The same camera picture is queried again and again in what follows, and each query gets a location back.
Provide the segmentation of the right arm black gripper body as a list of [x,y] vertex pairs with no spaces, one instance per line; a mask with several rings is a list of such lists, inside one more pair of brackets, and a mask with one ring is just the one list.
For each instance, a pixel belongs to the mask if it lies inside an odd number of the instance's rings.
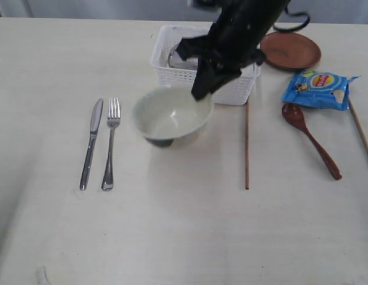
[[261,66],[266,59],[258,45],[266,34],[262,23],[242,26],[212,24],[208,33],[196,37],[183,37],[177,53],[183,61],[197,58],[198,72],[217,73],[222,69],[240,71],[255,64]]

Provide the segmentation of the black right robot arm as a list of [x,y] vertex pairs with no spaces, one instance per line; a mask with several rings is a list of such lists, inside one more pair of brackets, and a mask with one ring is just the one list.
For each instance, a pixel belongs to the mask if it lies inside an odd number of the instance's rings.
[[207,34],[182,38],[177,52],[183,61],[197,58],[191,94],[201,101],[239,78],[243,68],[261,64],[258,44],[288,6],[288,1],[225,1]]

